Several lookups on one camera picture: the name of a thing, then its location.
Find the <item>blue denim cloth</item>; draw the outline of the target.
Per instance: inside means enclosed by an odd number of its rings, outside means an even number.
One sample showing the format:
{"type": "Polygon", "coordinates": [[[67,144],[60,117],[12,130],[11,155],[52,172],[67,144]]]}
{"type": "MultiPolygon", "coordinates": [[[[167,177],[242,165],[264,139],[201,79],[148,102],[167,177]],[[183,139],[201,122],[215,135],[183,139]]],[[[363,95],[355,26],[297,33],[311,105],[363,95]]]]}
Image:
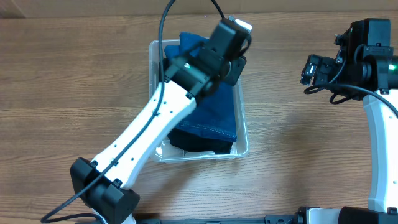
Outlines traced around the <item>blue denim cloth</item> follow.
{"type": "Polygon", "coordinates": [[[221,82],[212,95],[201,100],[195,110],[173,128],[168,138],[173,142],[236,142],[233,87],[221,82]]]}

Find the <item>black cloth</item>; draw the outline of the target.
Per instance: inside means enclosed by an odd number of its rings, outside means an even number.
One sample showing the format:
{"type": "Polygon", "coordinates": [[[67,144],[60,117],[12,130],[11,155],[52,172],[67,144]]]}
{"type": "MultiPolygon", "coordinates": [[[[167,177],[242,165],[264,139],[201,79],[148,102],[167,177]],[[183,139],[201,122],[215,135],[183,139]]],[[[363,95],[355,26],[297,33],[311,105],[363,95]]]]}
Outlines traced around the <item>black cloth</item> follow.
{"type": "Polygon", "coordinates": [[[229,154],[232,142],[202,138],[195,134],[179,129],[173,129],[167,136],[170,144],[188,152],[214,152],[215,154],[229,154]]]}

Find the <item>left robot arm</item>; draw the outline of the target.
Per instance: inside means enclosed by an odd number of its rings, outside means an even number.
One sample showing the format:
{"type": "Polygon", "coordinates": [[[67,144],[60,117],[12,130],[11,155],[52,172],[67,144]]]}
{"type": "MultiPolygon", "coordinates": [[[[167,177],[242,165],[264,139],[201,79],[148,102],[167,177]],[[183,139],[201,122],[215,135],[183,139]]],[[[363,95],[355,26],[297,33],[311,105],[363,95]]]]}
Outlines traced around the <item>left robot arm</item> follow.
{"type": "Polygon", "coordinates": [[[125,131],[92,160],[79,157],[70,168],[75,193],[93,210],[95,223],[134,223],[140,196],[137,176],[169,132],[191,114],[219,82],[235,85],[232,70],[251,44],[252,26],[233,17],[220,20],[210,38],[172,58],[159,73],[152,98],[125,131]]]}

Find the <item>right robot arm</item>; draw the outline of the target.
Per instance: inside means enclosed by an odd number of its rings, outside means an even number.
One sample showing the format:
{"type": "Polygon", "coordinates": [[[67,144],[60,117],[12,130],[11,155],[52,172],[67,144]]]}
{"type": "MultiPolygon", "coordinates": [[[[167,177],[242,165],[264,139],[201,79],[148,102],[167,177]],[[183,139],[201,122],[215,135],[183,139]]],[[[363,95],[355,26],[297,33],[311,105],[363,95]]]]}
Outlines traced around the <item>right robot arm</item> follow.
{"type": "Polygon", "coordinates": [[[371,141],[367,208],[300,207],[291,223],[397,223],[397,56],[391,22],[352,22],[336,36],[336,58],[309,55],[300,82],[306,95],[329,90],[330,103],[363,102],[371,141]]]}

